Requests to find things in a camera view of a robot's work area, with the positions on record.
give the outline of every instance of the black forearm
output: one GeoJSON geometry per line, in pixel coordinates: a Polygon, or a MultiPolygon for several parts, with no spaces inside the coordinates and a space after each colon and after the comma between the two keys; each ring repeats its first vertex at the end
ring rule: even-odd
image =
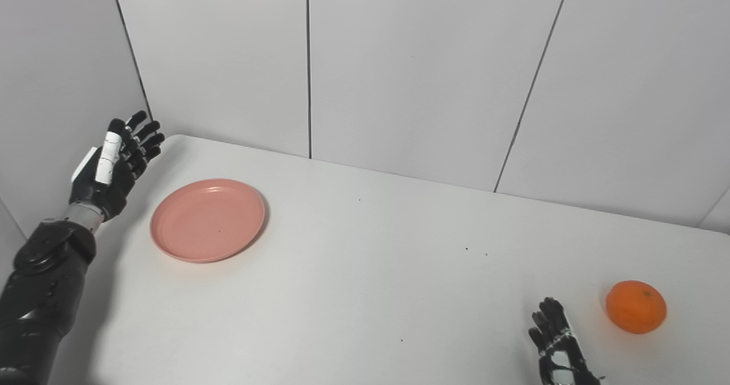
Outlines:
{"type": "Polygon", "coordinates": [[[92,232],[69,221],[41,224],[19,250],[0,297],[0,385],[47,383],[95,254],[92,232]]]}

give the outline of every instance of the white finger segment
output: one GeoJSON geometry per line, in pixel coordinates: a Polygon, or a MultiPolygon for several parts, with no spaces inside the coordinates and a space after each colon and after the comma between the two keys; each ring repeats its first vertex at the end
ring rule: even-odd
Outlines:
{"type": "Polygon", "coordinates": [[[114,164],[119,159],[119,149],[122,148],[122,137],[112,131],[107,131],[107,136],[104,138],[104,146],[102,147],[102,154],[99,156],[99,163],[96,165],[96,180],[97,183],[109,185],[112,183],[112,171],[114,164]]]}

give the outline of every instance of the pink plate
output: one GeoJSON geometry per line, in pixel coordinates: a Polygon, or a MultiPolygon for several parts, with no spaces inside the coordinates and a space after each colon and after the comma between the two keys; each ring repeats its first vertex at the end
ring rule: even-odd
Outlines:
{"type": "Polygon", "coordinates": [[[152,239],[178,260],[212,262],[240,252],[266,216],[255,189],[234,180],[191,183],[163,200],[152,216],[152,239]]]}

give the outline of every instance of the robotic arm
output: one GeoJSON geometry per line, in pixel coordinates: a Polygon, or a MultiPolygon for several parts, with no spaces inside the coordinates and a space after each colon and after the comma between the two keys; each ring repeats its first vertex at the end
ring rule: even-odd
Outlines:
{"type": "Polygon", "coordinates": [[[135,181],[160,153],[164,135],[140,111],[109,124],[72,178],[62,218],[43,221],[15,257],[0,296],[0,385],[45,385],[60,341],[73,326],[86,270],[96,255],[94,232],[126,206],[135,181]]]}
{"type": "Polygon", "coordinates": [[[587,367],[560,302],[545,298],[540,310],[532,313],[532,320],[537,327],[528,333],[540,354],[544,385],[607,385],[605,377],[596,378],[587,367]]]}

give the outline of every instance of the white table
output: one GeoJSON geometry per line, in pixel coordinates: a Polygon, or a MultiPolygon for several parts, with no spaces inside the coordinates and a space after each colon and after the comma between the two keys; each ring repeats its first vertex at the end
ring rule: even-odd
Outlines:
{"type": "Polygon", "coordinates": [[[537,385],[530,314],[566,306],[612,385],[726,383],[725,234],[173,136],[99,234],[56,384],[537,385]],[[211,177],[257,188],[266,228],[226,261],[167,257],[156,205],[211,177]],[[648,335],[602,310],[646,281],[668,318],[648,335]]]}

